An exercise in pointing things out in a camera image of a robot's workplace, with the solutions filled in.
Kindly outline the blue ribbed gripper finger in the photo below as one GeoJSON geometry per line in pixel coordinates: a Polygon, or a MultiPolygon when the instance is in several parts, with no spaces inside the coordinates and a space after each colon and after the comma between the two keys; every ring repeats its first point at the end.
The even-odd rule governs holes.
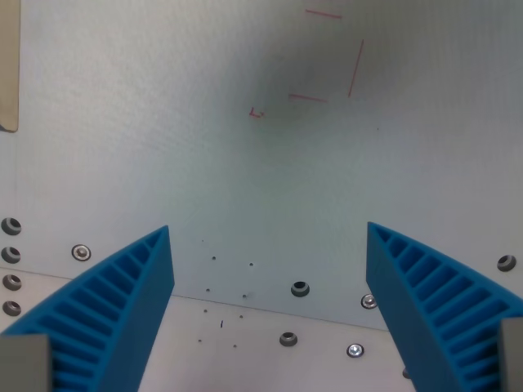
{"type": "Polygon", "coordinates": [[[417,391],[500,391],[498,334],[522,299],[382,225],[367,226],[366,282],[417,391]]]}
{"type": "Polygon", "coordinates": [[[65,284],[3,335],[49,338],[54,391],[136,391],[174,286],[163,226],[65,284]]]}

